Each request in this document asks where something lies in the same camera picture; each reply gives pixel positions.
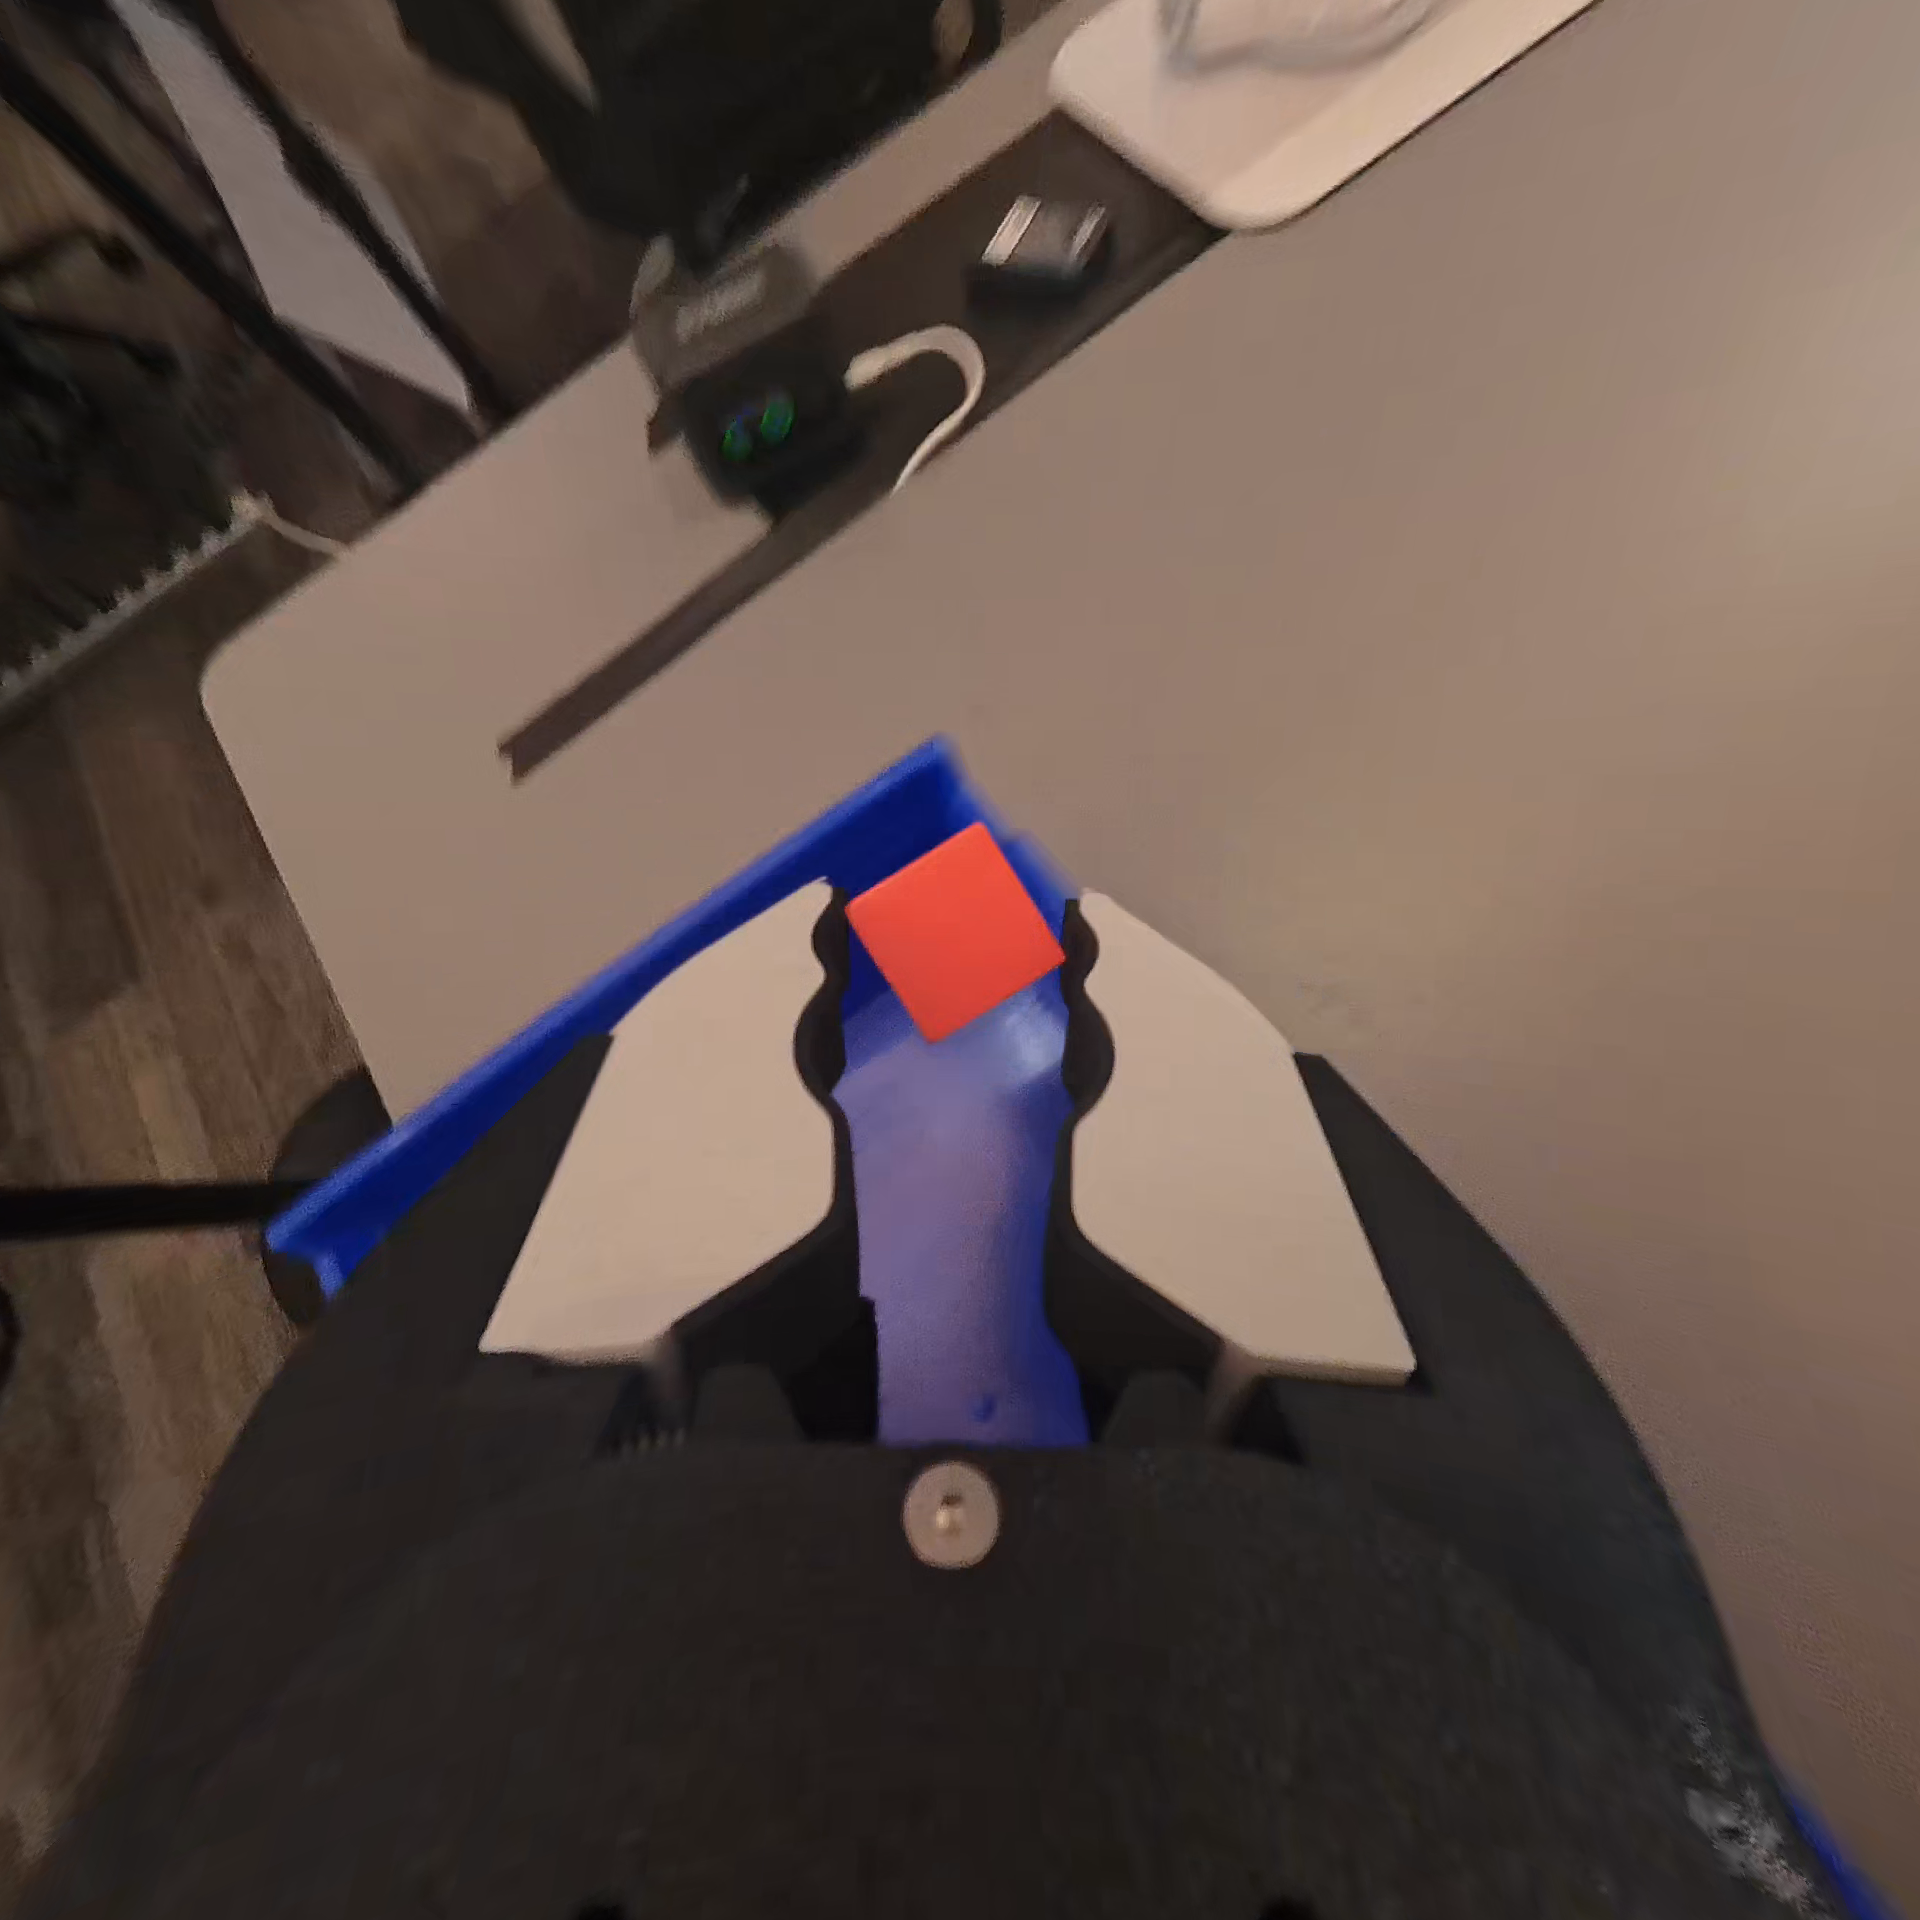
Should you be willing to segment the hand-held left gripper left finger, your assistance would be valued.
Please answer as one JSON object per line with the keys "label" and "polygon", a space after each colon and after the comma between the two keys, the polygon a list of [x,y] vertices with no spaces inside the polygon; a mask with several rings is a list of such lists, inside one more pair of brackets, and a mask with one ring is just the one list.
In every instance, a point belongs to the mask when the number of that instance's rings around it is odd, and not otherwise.
{"label": "hand-held left gripper left finger", "polygon": [[850,913],[824,879],[616,1025],[484,1354],[815,1362],[861,1316]]}

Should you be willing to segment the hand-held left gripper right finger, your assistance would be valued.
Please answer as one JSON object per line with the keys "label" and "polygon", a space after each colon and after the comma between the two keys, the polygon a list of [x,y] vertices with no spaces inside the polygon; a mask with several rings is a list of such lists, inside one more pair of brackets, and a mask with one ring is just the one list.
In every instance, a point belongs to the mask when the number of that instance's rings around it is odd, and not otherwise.
{"label": "hand-held left gripper right finger", "polygon": [[1042,1302],[1080,1380],[1412,1380],[1284,1034],[1107,892],[1063,950]]}

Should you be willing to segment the blue plastic bin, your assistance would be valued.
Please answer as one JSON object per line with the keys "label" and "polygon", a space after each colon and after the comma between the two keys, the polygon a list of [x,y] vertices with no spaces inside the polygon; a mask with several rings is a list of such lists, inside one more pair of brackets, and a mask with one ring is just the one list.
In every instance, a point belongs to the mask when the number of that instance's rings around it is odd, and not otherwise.
{"label": "blue plastic bin", "polygon": [[[506,1116],[509,1096],[560,1061],[563,1042],[629,1017],[640,988],[666,980],[672,959],[715,947],[800,879],[866,887],[970,825],[994,828],[1058,929],[1069,885],[1046,853],[994,819],[949,743],[923,743],[337,1166],[315,1198],[269,1223],[269,1245],[308,1259],[323,1299],[337,1299],[427,1198],[430,1176],[454,1175],[458,1154],[484,1139],[484,1124]],[[1042,1332],[1042,1235],[1053,1137],[1069,1124],[1063,993],[1038,986],[1018,1011],[934,1049],[909,1037],[909,1017],[861,941],[850,950],[847,1114],[861,1287],[881,1311],[881,1362],[895,1364],[881,1402],[915,1416],[962,1409],[994,1437],[1080,1437],[1089,1416],[1070,1409],[1063,1346]],[[1736,1693],[1736,1683],[1679,1677],[1686,1658],[1729,1670],[1731,1657],[1679,1516],[1566,1324],[1324,1057],[1302,1057],[1302,1073],[1380,1270],[1396,1305],[1416,1311],[1406,1316],[1416,1354],[1450,1364],[1450,1380],[1422,1373],[1406,1398],[1444,1402],[1450,1425],[1434,1444],[1373,1444],[1381,1425],[1330,1416],[1327,1386],[1268,1386],[1256,1409],[1271,1437],[1318,1444],[1330,1466],[1373,1484],[1400,1474],[1406,1498],[1455,1538],[1469,1525],[1455,1503],[1469,1481],[1494,1516],[1544,1503],[1554,1531],[1541,1527],[1538,1541],[1550,1557],[1522,1562],[1520,1580],[1544,1619],[1579,1625],[1579,1605],[1595,1601],[1602,1625],[1647,1625],[1647,1646],[1671,1657],[1660,1688],[1724,1862],[1827,1880],[1844,1917],[1890,1917],[1836,1836],[1766,1774],[1766,1759],[1731,1759],[1731,1713],[1706,1706],[1706,1693]]]}

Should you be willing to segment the red wooden cube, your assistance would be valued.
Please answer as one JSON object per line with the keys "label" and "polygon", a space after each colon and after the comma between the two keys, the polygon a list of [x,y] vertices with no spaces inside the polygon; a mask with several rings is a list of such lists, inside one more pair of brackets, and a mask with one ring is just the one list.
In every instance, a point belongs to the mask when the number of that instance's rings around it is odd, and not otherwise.
{"label": "red wooden cube", "polygon": [[1069,950],[994,828],[970,825],[850,899],[850,929],[928,1045],[1042,986]]}

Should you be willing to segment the black table leg base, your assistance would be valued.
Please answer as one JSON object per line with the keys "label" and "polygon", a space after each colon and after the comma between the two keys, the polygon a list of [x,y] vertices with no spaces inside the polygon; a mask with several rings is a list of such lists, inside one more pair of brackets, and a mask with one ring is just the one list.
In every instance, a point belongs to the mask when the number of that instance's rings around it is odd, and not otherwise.
{"label": "black table leg base", "polygon": [[[279,1182],[323,1182],[337,1166],[354,1159],[373,1139],[391,1128],[388,1106],[368,1068],[333,1079],[287,1129],[273,1176]],[[269,1235],[255,1235],[260,1276],[273,1305],[295,1332],[308,1332],[323,1316],[323,1284],[315,1267],[300,1253],[279,1253]]]}

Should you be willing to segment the black stand leg bar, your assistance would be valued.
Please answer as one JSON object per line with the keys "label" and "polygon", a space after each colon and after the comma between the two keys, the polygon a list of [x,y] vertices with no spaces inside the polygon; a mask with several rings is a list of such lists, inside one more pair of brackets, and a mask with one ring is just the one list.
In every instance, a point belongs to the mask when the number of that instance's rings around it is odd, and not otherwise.
{"label": "black stand leg bar", "polygon": [[112,1238],[112,1235],[216,1235],[269,1223],[315,1182],[112,1182],[112,1187],[5,1187],[0,1240]]}

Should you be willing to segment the black power box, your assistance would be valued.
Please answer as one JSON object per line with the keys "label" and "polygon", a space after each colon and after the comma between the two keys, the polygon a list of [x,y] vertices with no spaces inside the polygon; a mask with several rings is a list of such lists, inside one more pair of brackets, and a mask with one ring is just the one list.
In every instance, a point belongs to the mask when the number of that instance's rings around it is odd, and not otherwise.
{"label": "black power box", "polygon": [[684,446],[708,495],[790,517],[861,451],[847,354],[803,250],[760,242],[708,275],[653,242],[630,285],[653,382],[647,458]]}

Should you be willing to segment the blue-edged black box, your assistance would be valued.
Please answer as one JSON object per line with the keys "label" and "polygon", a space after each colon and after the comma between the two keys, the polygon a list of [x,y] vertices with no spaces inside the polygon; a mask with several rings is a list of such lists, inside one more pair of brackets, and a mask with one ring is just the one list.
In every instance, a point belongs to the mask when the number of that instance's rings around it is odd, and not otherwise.
{"label": "blue-edged black box", "polygon": [[1046,311],[1080,302],[1109,270],[1114,211],[1102,199],[1018,196],[970,263],[979,306]]}

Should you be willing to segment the white flat panel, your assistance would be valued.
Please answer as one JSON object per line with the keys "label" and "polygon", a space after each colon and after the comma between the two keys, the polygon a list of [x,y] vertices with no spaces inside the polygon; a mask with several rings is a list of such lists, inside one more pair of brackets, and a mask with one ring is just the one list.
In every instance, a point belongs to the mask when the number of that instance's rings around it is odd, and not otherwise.
{"label": "white flat panel", "polygon": [[454,340],[415,242],[381,220],[352,165],[253,70],[214,4],[112,4],[166,94],[273,314],[308,344],[454,405],[499,414],[491,376]]}

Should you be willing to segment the white monitor base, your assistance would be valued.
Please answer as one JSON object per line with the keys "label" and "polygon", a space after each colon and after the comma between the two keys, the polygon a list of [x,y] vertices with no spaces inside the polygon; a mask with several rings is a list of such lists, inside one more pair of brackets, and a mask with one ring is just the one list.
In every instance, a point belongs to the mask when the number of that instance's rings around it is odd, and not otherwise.
{"label": "white monitor base", "polygon": [[1583,0],[1119,0],[1052,102],[1216,231],[1276,231],[1494,79]]}

